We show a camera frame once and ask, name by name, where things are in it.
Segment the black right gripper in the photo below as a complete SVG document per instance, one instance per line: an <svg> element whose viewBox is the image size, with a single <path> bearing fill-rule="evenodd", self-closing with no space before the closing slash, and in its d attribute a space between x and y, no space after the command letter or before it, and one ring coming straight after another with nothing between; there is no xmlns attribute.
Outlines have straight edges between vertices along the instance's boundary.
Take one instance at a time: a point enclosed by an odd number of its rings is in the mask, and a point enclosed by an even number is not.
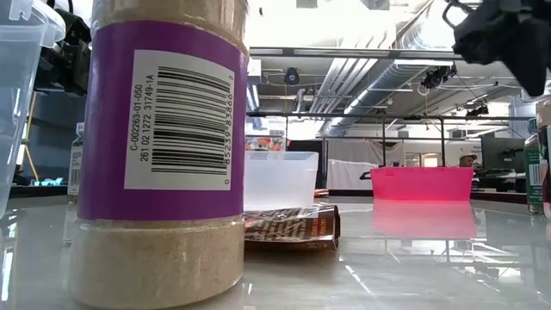
<svg viewBox="0 0 551 310"><path fill-rule="evenodd" d="M495 1L496 6L476 9L461 6L467 16L454 26L454 52L468 63L510 63L513 46L526 40L529 46L521 47L514 75L530 96L541 96L551 66L551 0Z"/></svg>

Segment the purple-label black-lid spice jar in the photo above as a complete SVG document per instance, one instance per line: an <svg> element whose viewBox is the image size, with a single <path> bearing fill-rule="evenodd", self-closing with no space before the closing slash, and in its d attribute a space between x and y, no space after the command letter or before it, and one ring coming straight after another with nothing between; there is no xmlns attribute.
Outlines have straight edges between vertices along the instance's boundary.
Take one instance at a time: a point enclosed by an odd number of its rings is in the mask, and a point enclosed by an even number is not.
<svg viewBox="0 0 551 310"><path fill-rule="evenodd" d="M178 307L243 275L247 0L94 0L68 289Z"/></svg>

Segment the white-lid spice jar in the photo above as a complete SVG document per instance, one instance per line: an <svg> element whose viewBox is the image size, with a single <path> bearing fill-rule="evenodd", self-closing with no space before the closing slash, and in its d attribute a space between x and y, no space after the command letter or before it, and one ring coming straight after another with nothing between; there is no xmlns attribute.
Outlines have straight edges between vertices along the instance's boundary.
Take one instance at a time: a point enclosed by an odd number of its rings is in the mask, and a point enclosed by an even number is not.
<svg viewBox="0 0 551 310"><path fill-rule="evenodd" d="M70 170L67 185L67 199L69 203L77 203L78 198L83 158L84 127L84 122L77 123L77 137L71 143Z"/></svg>

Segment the green-lid spice jar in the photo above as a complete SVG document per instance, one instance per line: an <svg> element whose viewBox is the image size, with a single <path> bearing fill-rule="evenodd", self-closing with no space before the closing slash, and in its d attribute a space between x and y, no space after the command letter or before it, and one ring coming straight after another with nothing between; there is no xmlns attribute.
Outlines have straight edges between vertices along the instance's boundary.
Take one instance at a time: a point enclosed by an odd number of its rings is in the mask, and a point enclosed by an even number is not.
<svg viewBox="0 0 551 310"><path fill-rule="evenodd" d="M536 118L528 120L527 130L529 137L524 141L524 164L528 210L532 214L543 214L541 160Z"/></svg>

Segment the brown spice packet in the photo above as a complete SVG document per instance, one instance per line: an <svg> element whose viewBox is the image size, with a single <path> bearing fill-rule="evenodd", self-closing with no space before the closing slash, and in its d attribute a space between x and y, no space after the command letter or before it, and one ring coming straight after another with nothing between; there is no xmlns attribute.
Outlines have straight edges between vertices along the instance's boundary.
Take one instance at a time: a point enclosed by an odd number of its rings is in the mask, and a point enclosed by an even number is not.
<svg viewBox="0 0 551 310"><path fill-rule="evenodd" d="M341 235L337 205L246 211L249 251L335 251Z"/></svg>

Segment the large clear plastic bin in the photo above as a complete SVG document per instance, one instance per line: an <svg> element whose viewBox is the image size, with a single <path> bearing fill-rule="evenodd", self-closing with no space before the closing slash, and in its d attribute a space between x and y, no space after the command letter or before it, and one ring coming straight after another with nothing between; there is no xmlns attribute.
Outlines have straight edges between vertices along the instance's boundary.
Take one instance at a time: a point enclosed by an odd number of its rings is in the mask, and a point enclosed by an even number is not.
<svg viewBox="0 0 551 310"><path fill-rule="evenodd" d="M46 0L0 0L0 219L15 173L43 47L65 38L65 22Z"/></svg>

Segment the black ceiling device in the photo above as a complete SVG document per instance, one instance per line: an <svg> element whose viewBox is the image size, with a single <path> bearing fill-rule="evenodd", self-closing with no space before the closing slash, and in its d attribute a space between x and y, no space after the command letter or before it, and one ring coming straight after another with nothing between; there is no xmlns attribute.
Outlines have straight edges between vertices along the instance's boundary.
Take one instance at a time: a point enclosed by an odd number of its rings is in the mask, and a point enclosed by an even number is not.
<svg viewBox="0 0 551 310"><path fill-rule="evenodd" d="M441 65L428 70L421 85L426 89L439 87L457 73L455 65Z"/></svg>

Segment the black computer monitor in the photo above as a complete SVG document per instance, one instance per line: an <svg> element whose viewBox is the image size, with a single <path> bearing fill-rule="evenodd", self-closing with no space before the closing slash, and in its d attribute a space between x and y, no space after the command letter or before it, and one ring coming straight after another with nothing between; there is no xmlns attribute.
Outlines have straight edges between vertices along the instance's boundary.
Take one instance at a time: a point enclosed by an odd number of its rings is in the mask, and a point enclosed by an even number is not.
<svg viewBox="0 0 551 310"><path fill-rule="evenodd" d="M515 138L481 138L483 167L487 170L525 172L524 140Z"/></svg>

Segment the pink plastic bin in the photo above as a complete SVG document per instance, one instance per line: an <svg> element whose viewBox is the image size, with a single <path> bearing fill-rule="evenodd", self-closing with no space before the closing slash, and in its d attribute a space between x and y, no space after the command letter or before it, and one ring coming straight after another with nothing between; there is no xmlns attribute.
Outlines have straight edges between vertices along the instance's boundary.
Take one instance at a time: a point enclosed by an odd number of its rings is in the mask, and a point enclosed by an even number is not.
<svg viewBox="0 0 551 310"><path fill-rule="evenodd" d="M474 171L461 167L383 167L370 171L374 197L391 201L463 202Z"/></svg>

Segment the silver overhead bar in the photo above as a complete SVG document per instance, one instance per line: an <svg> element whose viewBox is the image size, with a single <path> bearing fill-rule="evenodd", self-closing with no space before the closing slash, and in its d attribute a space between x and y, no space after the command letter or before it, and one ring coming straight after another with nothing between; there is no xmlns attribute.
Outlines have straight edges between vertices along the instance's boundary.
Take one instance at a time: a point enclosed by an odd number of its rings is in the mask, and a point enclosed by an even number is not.
<svg viewBox="0 0 551 310"><path fill-rule="evenodd" d="M250 48L251 57L271 58L339 58L339 59L428 59L462 60L458 54L441 50L346 49L325 47L260 47Z"/></svg>

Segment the white ceiling box fixture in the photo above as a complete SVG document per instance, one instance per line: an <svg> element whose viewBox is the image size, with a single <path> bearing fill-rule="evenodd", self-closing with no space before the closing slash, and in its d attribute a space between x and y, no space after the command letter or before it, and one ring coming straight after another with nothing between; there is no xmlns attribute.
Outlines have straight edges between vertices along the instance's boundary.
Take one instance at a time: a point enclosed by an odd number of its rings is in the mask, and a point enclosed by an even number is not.
<svg viewBox="0 0 551 310"><path fill-rule="evenodd" d="M262 60L249 58L247 65L248 84L260 84L262 82Z"/></svg>

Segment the white hanging cloth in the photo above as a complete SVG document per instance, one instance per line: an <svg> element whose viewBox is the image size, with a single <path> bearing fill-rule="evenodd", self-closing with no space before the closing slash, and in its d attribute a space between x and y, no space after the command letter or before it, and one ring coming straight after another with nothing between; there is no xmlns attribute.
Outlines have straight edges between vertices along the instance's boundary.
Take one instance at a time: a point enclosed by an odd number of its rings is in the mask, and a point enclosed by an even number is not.
<svg viewBox="0 0 551 310"><path fill-rule="evenodd" d="M383 146L371 139L331 139L328 143L327 187L331 190L372 190L370 171L405 163L402 142Z"/></svg>

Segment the orange patterned box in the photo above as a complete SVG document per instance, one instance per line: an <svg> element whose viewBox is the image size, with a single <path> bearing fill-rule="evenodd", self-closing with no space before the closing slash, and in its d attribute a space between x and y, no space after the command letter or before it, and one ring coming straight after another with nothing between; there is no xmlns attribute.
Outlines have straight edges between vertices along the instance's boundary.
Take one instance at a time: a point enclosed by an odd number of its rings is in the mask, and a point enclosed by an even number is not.
<svg viewBox="0 0 551 310"><path fill-rule="evenodd" d="M245 150L250 152L284 152L288 142L282 137L256 138L248 137L245 141Z"/></svg>

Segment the small translucent plastic bin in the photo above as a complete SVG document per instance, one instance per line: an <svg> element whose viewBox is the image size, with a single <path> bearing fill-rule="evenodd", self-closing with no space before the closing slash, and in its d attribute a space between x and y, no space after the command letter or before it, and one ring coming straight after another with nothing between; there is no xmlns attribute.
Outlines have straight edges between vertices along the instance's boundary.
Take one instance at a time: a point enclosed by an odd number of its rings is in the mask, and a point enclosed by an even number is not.
<svg viewBox="0 0 551 310"><path fill-rule="evenodd" d="M244 211L313 205L317 152L246 152Z"/></svg>

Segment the silver ceiling duct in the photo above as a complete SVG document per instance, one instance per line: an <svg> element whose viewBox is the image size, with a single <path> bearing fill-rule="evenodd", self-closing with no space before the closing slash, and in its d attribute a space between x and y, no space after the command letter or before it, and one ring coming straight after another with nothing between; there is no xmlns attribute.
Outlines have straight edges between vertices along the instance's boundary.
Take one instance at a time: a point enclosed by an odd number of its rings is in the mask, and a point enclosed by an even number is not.
<svg viewBox="0 0 551 310"><path fill-rule="evenodd" d="M411 26L396 40L397 49L406 50L451 50L454 37L447 26ZM352 91L353 100L344 113L365 115L381 106L389 97L417 78L435 64L424 59L379 59L367 75Z"/></svg>

